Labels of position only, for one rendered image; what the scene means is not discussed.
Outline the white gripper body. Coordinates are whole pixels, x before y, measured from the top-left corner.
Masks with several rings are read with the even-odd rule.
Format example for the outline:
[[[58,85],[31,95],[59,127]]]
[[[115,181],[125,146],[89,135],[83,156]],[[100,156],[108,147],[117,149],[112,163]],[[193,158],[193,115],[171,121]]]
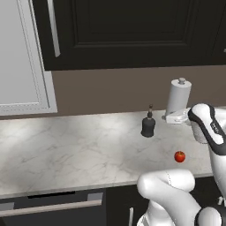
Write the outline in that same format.
[[[189,109],[181,109],[166,116],[167,124],[182,124],[188,119]]]

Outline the black base cupboard door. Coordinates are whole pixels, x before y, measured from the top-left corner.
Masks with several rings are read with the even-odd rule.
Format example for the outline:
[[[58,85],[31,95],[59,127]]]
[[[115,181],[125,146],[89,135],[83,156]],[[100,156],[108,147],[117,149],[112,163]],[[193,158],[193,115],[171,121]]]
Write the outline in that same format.
[[[137,226],[146,213],[149,200],[138,192],[137,185],[125,185],[106,189],[107,226],[129,226],[130,208],[133,208],[132,226]]]

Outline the dark liquor bottle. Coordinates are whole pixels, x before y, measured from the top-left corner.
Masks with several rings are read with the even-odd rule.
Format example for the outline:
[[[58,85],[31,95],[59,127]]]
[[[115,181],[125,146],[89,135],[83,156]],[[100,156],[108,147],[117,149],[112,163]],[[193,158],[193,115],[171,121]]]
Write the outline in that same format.
[[[141,135],[146,138],[154,136],[155,120],[153,119],[153,105],[149,105],[147,116],[142,119]]]

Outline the pale grey panelled door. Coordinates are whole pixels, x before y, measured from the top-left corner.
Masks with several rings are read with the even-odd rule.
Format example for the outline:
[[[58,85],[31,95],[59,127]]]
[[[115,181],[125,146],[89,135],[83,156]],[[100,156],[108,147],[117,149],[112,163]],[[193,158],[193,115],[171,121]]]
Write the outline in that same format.
[[[32,0],[0,0],[0,116],[56,112]]]

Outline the white paper towel roll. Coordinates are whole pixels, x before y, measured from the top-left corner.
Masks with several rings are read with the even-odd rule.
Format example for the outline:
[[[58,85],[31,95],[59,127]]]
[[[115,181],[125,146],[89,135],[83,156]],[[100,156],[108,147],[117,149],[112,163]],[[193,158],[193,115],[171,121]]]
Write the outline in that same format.
[[[187,107],[191,89],[192,83],[185,78],[171,81],[166,116]]]

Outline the red apple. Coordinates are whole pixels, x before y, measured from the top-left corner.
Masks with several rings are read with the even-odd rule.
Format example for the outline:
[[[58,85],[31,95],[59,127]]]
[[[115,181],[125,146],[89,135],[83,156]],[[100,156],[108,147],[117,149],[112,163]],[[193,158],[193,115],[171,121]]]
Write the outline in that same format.
[[[176,162],[183,162],[185,160],[185,153],[182,151],[177,151],[175,152],[174,158]]]

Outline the black wall cupboard door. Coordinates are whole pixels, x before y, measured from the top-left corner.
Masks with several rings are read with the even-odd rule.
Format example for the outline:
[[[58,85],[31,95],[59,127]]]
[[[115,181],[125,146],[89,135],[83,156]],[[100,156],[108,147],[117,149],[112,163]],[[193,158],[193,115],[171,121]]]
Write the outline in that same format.
[[[226,64],[226,0],[32,0],[47,71]]]

